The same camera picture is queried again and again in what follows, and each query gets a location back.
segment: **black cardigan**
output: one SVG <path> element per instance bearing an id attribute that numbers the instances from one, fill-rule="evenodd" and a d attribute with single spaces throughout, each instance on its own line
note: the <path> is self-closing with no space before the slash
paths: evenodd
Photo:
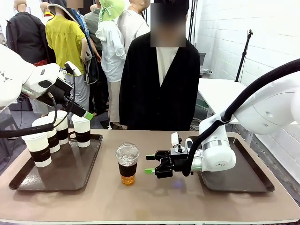
<path id="1" fill-rule="evenodd" d="M 120 123 L 130 130 L 188 131 L 195 113 L 200 55 L 186 40 L 179 48 L 162 86 L 150 33 L 129 47 L 120 89 Z"/>

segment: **white robotic arm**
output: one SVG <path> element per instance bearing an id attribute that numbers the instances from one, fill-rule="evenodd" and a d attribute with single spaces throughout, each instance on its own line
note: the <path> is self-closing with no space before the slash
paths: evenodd
<path id="1" fill-rule="evenodd" d="M 178 152 L 175 146 L 148 156 L 147 160 L 160 161 L 154 171 L 156 176 L 171 177 L 173 171 L 188 176 L 191 172 L 233 168 L 236 157 L 224 125 L 234 118 L 245 129 L 264 135 L 293 121 L 300 123 L 300 78 L 299 74 L 293 74 L 298 71 L 300 59 L 270 71 L 250 84 L 226 111 L 203 120 L 199 125 L 200 135 L 193 143 L 186 141 L 185 147 L 180 146 L 183 150 Z"/>
<path id="2" fill-rule="evenodd" d="M 65 68 L 60 68 L 55 63 L 36 67 L 24 61 L 9 48 L 0 45 L 0 112 L 14 102 L 20 93 L 49 106 L 54 106 L 53 100 L 48 96 L 48 93 L 51 93 L 55 102 L 64 106 L 68 112 L 91 120 L 93 115 L 75 103 L 75 97 L 70 97 L 73 87 L 65 81 L 67 73 L 81 75 L 79 69 L 70 61 L 65 64 Z M 53 129 L 53 126 L 51 127 L 49 124 L 43 129 L 51 130 L 51 128 Z M 30 128 L 0 131 L 0 138 L 18 137 L 38 132 L 38 129 L 30 130 Z"/>

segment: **green hat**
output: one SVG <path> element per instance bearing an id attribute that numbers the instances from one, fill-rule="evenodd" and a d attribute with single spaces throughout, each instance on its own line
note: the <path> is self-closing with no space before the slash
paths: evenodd
<path id="1" fill-rule="evenodd" d="M 124 0 L 100 0 L 101 11 L 99 20 L 111 21 L 121 15 L 125 7 Z"/>

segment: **clear plastic cup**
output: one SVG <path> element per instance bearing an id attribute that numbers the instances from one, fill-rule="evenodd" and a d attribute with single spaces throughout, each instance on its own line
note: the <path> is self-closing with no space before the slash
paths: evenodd
<path id="1" fill-rule="evenodd" d="M 72 116 L 78 147 L 85 148 L 90 145 L 90 121 L 77 115 Z"/>
<path id="2" fill-rule="evenodd" d="M 121 181 L 124 185 L 134 184 L 139 155 L 138 148 L 132 143 L 124 143 L 117 149 L 116 157 L 119 163 Z"/>
<path id="3" fill-rule="evenodd" d="M 25 141 L 37 167 L 45 167 L 51 163 L 51 154 L 46 132 L 22 136 L 22 139 Z"/>
<path id="4" fill-rule="evenodd" d="M 64 117 L 67 115 L 67 112 L 66 111 L 63 111 L 63 110 L 58 110 L 57 111 L 57 117 L 56 117 L 56 122 L 54 123 L 54 125 L 56 126 L 57 124 L 59 124 L 63 119 Z M 50 120 L 54 120 L 54 116 L 55 116 L 55 112 L 49 112 L 48 114 L 48 117 Z M 58 136 L 58 139 L 60 141 L 60 145 L 63 145 L 63 144 L 66 144 L 69 142 L 69 132 L 68 132 L 68 117 L 66 117 L 64 119 L 64 121 L 58 126 L 55 128 L 56 129 L 56 132 L 57 132 L 57 136 Z"/>
<path id="5" fill-rule="evenodd" d="M 32 126 L 37 127 L 44 124 L 52 123 L 48 116 L 44 116 L 41 118 L 38 118 L 37 120 L 33 121 Z M 49 142 L 49 148 L 50 153 L 55 153 L 60 150 L 60 142 L 57 137 L 56 129 L 54 128 L 52 131 L 47 132 L 48 142 Z"/>

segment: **black cup sleeve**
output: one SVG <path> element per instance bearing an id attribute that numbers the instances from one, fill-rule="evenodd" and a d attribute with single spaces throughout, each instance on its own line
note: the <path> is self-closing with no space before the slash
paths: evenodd
<path id="1" fill-rule="evenodd" d="M 49 143 L 49 148 L 50 149 L 54 148 L 55 146 L 57 146 L 60 143 L 60 141 L 58 140 L 57 134 L 54 135 L 54 136 L 52 136 L 52 137 L 49 137 L 48 138 L 48 143 Z"/>
<path id="2" fill-rule="evenodd" d="M 45 148 L 41 151 L 31 151 L 30 154 L 31 154 L 33 161 L 35 161 L 37 163 L 44 162 L 48 158 L 51 157 L 49 146 L 47 146 L 47 148 Z"/>
<path id="3" fill-rule="evenodd" d="M 58 140 L 62 141 L 62 140 L 65 140 L 68 138 L 68 128 L 67 129 L 64 129 L 64 130 L 57 130 L 57 137 L 58 137 Z"/>
<path id="4" fill-rule="evenodd" d="M 88 142 L 90 140 L 90 130 L 88 132 L 85 132 L 85 133 L 75 132 L 75 134 L 76 134 L 77 142 L 85 143 L 85 142 Z"/>
<path id="5" fill-rule="evenodd" d="M 119 163 L 120 174 L 123 177 L 131 177 L 131 176 L 135 175 L 135 173 L 136 173 L 136 166 L 137 166 L 137 163 L 132 166 L 123 166 L 123 165 L 120 165 L 120 163 Z"/>

